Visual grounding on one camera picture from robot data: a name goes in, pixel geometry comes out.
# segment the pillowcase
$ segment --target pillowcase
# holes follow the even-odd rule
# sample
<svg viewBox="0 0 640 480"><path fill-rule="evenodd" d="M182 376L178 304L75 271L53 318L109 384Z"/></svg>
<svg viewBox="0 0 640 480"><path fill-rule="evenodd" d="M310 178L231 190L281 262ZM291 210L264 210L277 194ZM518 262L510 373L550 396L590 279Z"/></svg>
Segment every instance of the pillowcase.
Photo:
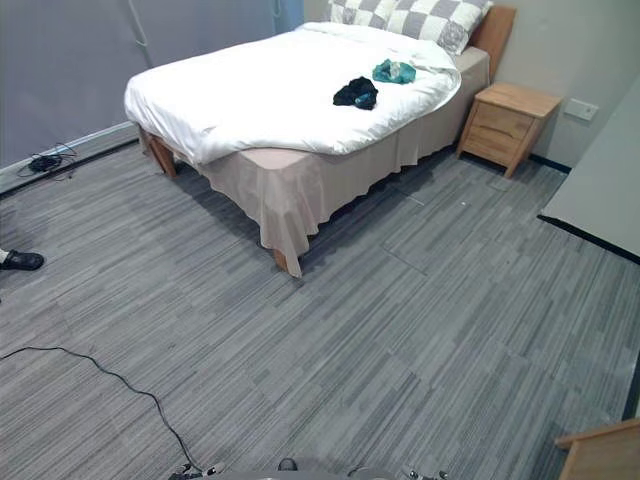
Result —
<svg viewBox="0 0 640 480"><path fill-rule="evenodd" d="M447 52L460 55L492 5L490 0L400 0L385 29L433 40Z"/></svg>
<svg viewBox="0 0 640 480"><path fill-rule="evenodd" d="M325 20L384 29L397 0L329 0Z"/></svg>

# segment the shoe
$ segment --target shoe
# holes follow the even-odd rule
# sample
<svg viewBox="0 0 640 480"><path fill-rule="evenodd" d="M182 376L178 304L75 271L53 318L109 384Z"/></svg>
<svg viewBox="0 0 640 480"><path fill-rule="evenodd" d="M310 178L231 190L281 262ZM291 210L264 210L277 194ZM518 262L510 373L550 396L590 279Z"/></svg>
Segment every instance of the shoe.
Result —
<svg viewBox="0 0 640 480"><path fill-rule="evenodd" d="M0 270L37 270L43 263L44 257L39 253L10 250L4 262L0 263Z"/></svg>

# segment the bed leg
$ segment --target bed leg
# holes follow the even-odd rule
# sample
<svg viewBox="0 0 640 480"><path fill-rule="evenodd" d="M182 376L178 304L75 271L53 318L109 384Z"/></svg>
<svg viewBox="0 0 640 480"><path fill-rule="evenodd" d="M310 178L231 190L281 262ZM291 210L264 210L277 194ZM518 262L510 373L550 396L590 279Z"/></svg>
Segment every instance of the bed leg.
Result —
<svg viewBox="0 0 640 480"><path fill-rule="evenodd" d="M173 152L158 137L145 131L142 127L139 128L140 137L147 152L151 152L164 173L171 178L177 178L176 166L173 163Z"/></svg>
<svg viewBox="0 0 640 480"><path fill-rule="evenodd" d="M169 150L160 139L154 135L150 135L149 146L153 152L153 156L160 164L160 168L171 178L177 178L176 165L173 163L173 152Z"/></svg>
<svg viewBox="0 0 640 480"><path fill-rule="evenodd" d="M284 256L280 250L273 249L273 258L276 260L276 265L287 273L289 272L289 267L287 267L287 258Z"/></svg>

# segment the teal clothing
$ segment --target teal clothing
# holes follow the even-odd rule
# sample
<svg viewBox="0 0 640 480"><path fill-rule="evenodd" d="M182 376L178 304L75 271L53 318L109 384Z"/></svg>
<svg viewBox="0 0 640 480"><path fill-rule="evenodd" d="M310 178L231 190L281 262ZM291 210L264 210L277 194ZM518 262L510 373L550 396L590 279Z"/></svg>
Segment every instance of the teal clothing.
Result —
<svg viewBox="0 0 640 480"><path fill-rule="evenodd" d="M416 79L416 69L403 62L392 62L388 58L373 69L373 79L377 82L411 83Z"/></svg>

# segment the beige bed skirt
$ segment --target beige bed skirt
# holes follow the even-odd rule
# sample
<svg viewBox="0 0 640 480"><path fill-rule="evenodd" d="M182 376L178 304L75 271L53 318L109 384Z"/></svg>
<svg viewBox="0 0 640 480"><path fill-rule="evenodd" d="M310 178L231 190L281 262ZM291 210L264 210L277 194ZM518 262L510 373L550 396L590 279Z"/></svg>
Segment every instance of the beige bed skirt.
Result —
<svg viewBox="0 0 640 480"><path fill-rule="evenodd" d="M489 56L470 47L456 64L462 86L448 104L350 155L260 148L205 165L182 160L255 220L262 245L280 251L289 273L301 277L298 257L309 250L308 236L318 233L318 226L333 212L390 173L416 165L458 137L473 96L489 84Z"/></svg>

